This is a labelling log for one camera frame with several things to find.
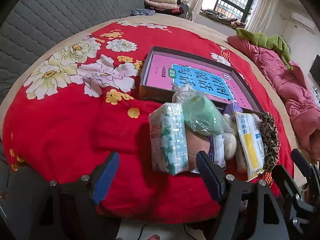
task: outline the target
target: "air conditioner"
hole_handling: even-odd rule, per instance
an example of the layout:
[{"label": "air conditioner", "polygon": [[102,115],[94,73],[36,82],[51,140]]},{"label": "air conditioner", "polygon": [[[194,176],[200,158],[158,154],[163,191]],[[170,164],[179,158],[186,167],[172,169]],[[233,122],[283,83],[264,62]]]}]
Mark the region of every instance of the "air conditioner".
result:
[{"label": "air conditioner", "polygon": [[304,25],[305,27],[307,27],[309,30],[311,30],[311,32],[313,34],[315,34],[315,28],[316,28],[315,23],[312,20],[302,16],[301,14],[298,14],[296,12],[292,12],[291,18],[282,17],[281,15],[280,15],[280,17],[283,20],[297,21],[297,22],[301,23],[302,25]]},{"label": "air conditioner", "polygon": [[316,25],[312,20],[310,20],[310,19],[308,19],[308,18],[306,18],[306,17],[304,17],[301,14],[298,14],[296,12],[292,12],[291,13],[291,19],[295,20],[297,22],[300,22],[301,24],[307,26],[308,28],[310,28],[313,31],[316,28]]}]

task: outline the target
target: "blue gripper pad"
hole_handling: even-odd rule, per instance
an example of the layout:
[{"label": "blue gripper pad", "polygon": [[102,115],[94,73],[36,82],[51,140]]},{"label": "blue gripper pad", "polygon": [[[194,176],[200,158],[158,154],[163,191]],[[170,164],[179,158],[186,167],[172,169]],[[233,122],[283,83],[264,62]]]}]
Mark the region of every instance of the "blue gripper pad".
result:
[{"label": "blue gripper pad", "polygon": [[92,200],[96,205],[106,198],[119,165],[119,154],[114,152],[108,156],[100,167],[98,167],[99,172],[96,175],[97,177],[93,178],[91,182],[93,190]]}]

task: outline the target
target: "red floral bedspread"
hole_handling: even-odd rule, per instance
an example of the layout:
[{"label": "red floral bedspread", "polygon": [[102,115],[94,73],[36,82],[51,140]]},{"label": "red floral bedspread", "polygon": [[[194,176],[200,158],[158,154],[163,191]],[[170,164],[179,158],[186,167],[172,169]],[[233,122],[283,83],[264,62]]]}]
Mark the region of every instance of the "red floral bedspread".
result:
[{"label": "red floral bedspread", "polygon": [[[219,206],[198,175],[171,176],[151,168],[148,115],[160,104],[139,100],[138,94],[139,73],[152,46],[213,58],[241,73],[264,110],[275,117],[279,163],[293,175],[281,117],[246,61],[192,32],[127,21],[58,51],[26,80],[4,120],[4,150],[12,169],[25,160],[48,181],[72,182],[117,151],[120,167],[101,202],[109,212],[167,223],[216,215]],[[234,161],[228,167],[227,172],[246,178],[236,172]],[[278,195],[270,174],[264,177]]]}]

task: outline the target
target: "pink blanket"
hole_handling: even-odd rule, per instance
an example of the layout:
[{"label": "pink blanket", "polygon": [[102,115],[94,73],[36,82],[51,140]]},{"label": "pink blanket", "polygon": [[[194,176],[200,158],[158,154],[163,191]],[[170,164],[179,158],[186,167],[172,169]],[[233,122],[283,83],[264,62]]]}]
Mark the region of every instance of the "pink blanket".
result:
[{"label": "pink blanket", "polygon": [[305,77],[295,62],[288,70],[276,52],[252,45],[248,40],[230,36],[232,47],[248,56],[282,98],[300,146],[320,160],[320,109],[313,101]]}]

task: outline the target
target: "green cloth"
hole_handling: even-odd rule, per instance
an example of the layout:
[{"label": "green cloth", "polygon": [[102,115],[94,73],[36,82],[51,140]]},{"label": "green cloth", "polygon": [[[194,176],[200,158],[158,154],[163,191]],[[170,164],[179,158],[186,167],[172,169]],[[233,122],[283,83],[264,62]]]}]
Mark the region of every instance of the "green cloth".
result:
[{"label": "green cloth", "polygon": [[268,38],[263,33],[252,33],[242,28],[236,29],[239,39],[246,39],[251,41],[251,43],[257,47],[274,50],[283,64],[289,69],[292,70],[292,66],[289,65],[290,53],[287,44],[284,39],[279,35],[273,35]]}]

